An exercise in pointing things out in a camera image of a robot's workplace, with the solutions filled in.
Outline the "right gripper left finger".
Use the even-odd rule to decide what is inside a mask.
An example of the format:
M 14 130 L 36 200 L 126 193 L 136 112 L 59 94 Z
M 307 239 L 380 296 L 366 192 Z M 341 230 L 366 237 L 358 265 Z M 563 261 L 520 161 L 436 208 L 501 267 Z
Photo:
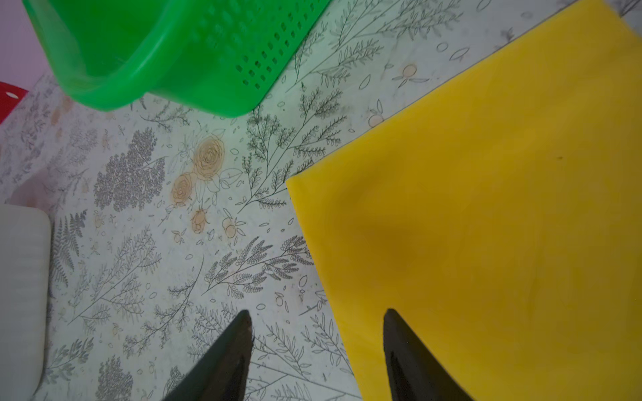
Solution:
M 165 399 L 243 400 L 252 346 L 252 319 L 249 311 L 242 310 Z

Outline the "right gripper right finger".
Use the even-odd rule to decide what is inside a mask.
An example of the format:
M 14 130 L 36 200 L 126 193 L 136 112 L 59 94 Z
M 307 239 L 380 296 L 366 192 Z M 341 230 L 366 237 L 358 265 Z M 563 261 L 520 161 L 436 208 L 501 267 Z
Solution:
M 394 401 L 472 397 L 451 377 L 395 309 L 384 316 L 383 344 Z

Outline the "yellow paper napkin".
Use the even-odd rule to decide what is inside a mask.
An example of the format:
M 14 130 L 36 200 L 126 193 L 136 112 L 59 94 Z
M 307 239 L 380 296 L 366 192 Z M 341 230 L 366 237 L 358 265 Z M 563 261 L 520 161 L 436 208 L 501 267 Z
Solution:
M 390 308 L 474 399 L 640 399 L 641 39 L 604 1 L 287 187 L 364 399 Z

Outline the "white rectangular tray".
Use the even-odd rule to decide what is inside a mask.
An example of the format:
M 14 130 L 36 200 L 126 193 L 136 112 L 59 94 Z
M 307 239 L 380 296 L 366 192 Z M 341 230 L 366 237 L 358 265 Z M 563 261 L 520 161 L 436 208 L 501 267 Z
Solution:
M 43 372 L 51 244 L 39 209 L 1 206 L 1 399 L 29 400 Z

